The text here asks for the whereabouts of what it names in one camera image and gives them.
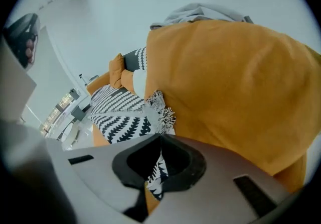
gray cloth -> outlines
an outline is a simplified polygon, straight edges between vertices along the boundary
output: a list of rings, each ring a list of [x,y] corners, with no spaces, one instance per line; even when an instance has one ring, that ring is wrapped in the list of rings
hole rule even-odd
[[[172,13],[164,22],[151,24],[150,29],[157,29],[182,22],[194,22],[200,20],[225,20],[246,21],[245,16],[226,7],[211,4],[192,3],[183,6]]]

